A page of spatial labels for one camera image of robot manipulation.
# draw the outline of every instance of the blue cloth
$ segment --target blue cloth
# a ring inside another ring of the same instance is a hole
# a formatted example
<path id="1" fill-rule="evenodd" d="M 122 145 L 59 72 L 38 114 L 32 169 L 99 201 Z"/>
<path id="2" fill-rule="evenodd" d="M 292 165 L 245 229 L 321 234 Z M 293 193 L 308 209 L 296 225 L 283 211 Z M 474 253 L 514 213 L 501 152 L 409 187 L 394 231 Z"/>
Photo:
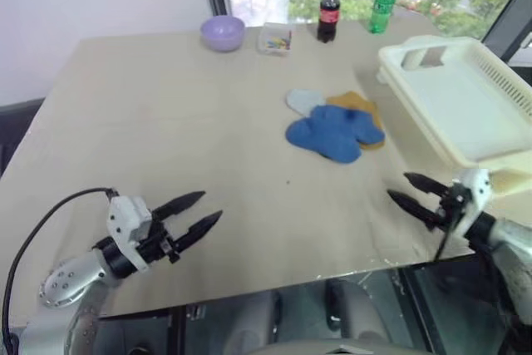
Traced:
<path id="1" fill-rule="evenodd" d="M 375 144 L 384 132 L 373 125 L 370 113 L 338 106 L 317 106 L 309 118 L 294 122 L 286 131 L 287 140 L 307 150 L 349 163 L 361 155 L 358 142 Z"/>

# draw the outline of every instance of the beige tabletop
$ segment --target beige tabletop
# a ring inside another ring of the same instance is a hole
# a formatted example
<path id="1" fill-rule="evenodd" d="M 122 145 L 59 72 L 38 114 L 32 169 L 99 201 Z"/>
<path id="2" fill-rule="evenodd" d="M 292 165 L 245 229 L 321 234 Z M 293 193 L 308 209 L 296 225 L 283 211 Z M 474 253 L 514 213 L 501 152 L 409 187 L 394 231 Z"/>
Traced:
<path id="1" fill-rule="evenodd" d="M 61 198 L 92 186 L 141 195 L 150 207 L 206 190 L 171 220 L 173 234 L 216 210 L 219 223 L 177 264 L 167 259 L 116 290 L 106 315 L 135 313 L 425 262 L 441 233 L 400 210 L 386 189 L 422 199 L 401 174 L 449 180 L 447 170 L 387 86 L 377 51 L 435 33 L 422 16 L 395 17 L 373 36 L 342 23 L 322 44 L 299 26 L 288 57 L 260 55 L 257 29 L 243 48 L 219 54 L 197 32 L 83 42 L 57 79 L 0 180 L 0 285 L 37 221 Z M 356 91 L 381 112 L 386 145 L 350 165 L 290 145 L 298 119 L 284 97 L 293 88 Z M 494 201 L 495 214 L 524 219 L 530 193 Z M 434 205 L 434 199 L 427 204 Z M 24 255 L 12 296 L 13 325 L 34 313 L 37 288 L 61 259 L 106 235 L 106 199 L 92 195 L 50 219 Z M 453 240 L 446 255 L 464 254 Z"/>

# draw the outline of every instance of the purple bowl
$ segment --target purple bowl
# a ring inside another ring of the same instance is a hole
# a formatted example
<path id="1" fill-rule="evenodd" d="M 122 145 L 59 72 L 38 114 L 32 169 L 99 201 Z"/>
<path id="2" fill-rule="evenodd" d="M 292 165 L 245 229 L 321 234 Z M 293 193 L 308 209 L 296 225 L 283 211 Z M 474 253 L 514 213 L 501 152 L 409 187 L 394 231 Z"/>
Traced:
<path id="1" fill-rule="evenodd" d="M 205 44 L 217 52 L 231 52 L 242 46 L 245 25 L 242 20 L 231 16 L 215 16 L 201 26 Z"/>

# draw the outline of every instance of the red label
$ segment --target red label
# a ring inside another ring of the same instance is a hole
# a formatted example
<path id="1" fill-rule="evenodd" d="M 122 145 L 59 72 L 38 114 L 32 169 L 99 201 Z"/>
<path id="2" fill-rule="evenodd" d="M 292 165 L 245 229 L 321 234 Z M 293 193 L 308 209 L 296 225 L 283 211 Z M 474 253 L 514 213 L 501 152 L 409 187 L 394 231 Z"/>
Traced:
<path id="1" fill-rule="evenodd" d="M 340 19 L 340 10 L 320 10 L 319 19 L 323 22 L 338 22 Z"/>

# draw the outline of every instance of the green bottle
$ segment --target green bottle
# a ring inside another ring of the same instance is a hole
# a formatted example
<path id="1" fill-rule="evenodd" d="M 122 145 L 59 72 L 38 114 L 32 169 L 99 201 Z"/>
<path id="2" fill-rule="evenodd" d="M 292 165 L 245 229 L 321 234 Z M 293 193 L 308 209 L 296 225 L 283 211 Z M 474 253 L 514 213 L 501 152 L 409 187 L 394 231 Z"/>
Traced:
<path id="1" fill-rule="evenodd" d="M 375 0 L 372 19 L 369 22 L 369 32 L 383 33 L 386 31 L 395 3 L 396 0 Z"/>

